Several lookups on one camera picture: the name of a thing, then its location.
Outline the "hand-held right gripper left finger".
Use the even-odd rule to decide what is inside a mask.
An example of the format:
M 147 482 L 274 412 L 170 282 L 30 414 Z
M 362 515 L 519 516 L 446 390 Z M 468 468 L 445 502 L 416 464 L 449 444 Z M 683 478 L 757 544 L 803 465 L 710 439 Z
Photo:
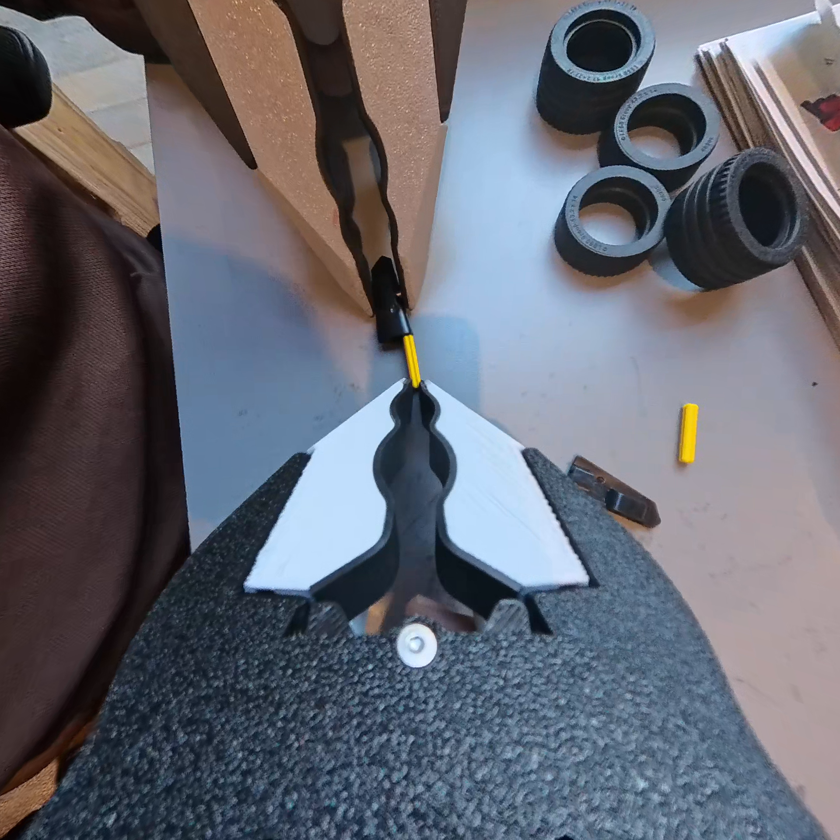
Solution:
M 245 579 L 245 592 L 377 601 L 398 566 L 392 483 L 414 389 L 397 381 L 322 437 Z

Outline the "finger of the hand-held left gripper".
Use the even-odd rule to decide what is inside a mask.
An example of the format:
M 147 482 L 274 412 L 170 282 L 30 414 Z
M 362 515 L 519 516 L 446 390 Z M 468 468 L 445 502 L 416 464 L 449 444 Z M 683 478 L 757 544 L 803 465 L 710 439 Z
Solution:
M 317 120 L 292 25 L 270 1 L 194 1 L 194 17 L 255 157 L 292 222 L 365 317 L 373 312 L 317 156 Z
M 344 1 L 343 21 L 366 115 L 384 151 L 392 251 L 415 308 L 427 260 L 447 127 L 438 108 L 429 2 Z

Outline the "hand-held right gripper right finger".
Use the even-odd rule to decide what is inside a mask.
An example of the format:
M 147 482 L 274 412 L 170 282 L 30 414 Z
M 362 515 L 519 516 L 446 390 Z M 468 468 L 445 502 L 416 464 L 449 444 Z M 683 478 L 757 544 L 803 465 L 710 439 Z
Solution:
M 524 446 L 435 383 L 420 396 L 443 549 L 517 594 L 589 586 Z

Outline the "black brick piece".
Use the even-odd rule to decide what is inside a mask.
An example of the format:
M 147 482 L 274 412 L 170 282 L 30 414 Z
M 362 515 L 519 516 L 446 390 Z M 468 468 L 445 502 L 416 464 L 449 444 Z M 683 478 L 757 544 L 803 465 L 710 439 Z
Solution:
M 378 342 L 390 347 L 413 334 L 392 258 L 383 255 L 371 269 L 372 308 Z
M 646 529 L 654 529 L 661 522 L 657 505 L 651 499 L 587 458 L 576 456 L 570 463 L 568 477 L 587 496 L 621 518 Z

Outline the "black rubber tyre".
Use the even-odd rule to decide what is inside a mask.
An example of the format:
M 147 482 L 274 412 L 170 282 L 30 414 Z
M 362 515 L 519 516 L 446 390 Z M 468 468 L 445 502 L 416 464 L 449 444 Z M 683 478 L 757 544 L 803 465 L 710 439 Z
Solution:
M 759 147 L 729 157 L 678 194 L 665 238 L 684 277 L 714 291 L 791 263 L 808 226 L 804 190 L 791 165 Z
M 581 213 L 595 204 L 627 211 L 636 237 L 622 245 L 606 243 L 584 226 Z M 584 175 L 568 192 L 554 225 L 560 257 L 592 277 L 615 277 L 645 262 L 662 241 L 671 198 L 650 173 L 631 165 L 608 165 Z
M 642 85 L 655 32 L 633 4 L 580 3 L 551 30 L 535 94 L 541 118 L 571 134 L 603 131 Z
M 640 150 L 630 133 L 657 128 L 677 141 L 679 155 L 656 157 Z M 698 88 L 670 82 L 636 91 L 602 131 L 597 144 L 601 166 L 628 165 L 657 178 L 672 193 L 688 183 L 714 151 L 720 115 L 712 100 Z

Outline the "grey desk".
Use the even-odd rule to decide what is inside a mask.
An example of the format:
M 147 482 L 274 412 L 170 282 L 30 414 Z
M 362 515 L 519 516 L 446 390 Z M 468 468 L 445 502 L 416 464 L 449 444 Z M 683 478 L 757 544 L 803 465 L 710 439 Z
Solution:
M 838 352 L 794 266 L 695 293 L 665 251 L 613 280 L 556 254 L 594 143 L 533 94 L 573 2 L 469 2 L 423 293 L 423 375 L 565 467 L 657 504 L 635 534 L 763 746 L 838 838 Z M 168 66 L 146 71 L 192 543 L 404 375 Z M 678 462 L 680 409 L 699 407 Z

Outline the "person's right hand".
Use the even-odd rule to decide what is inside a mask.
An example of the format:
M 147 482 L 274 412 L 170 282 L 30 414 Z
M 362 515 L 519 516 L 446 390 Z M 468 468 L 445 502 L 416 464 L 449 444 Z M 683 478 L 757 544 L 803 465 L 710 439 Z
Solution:
M 475 617 L 470 614 L 453 612 L 440 604 L 430 602 L 421 604 L 416 609 L 417 615 L 424 623 L 441 627 L 445 631 L 460 634 L 474 634 L 480 632 Z

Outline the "wooden plank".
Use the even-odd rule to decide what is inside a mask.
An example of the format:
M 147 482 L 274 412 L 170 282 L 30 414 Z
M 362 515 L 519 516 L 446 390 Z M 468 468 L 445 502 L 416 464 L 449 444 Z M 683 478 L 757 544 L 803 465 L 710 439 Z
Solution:
M 160 224 L 154 175 L 57 84 L 49 114 L 13 134 L 72 192 L 138 235 Z

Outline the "person's brown clothing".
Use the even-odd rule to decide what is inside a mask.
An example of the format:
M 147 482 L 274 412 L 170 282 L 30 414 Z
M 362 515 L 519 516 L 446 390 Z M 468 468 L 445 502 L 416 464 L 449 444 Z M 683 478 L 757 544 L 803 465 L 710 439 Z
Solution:
M 93 716 L 189 553 L 163 258 L 2 130 L 1 775 Z

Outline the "building instruction booklet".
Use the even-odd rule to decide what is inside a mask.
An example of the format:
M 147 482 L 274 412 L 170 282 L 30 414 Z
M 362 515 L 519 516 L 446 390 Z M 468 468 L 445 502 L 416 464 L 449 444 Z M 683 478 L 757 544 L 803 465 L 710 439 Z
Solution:
M 815 11 L 700 45 L 696 62 L 741 151 L 767 146 L 803 184 L 811 226 L 794 260 L 839 344 L 839 11 Z

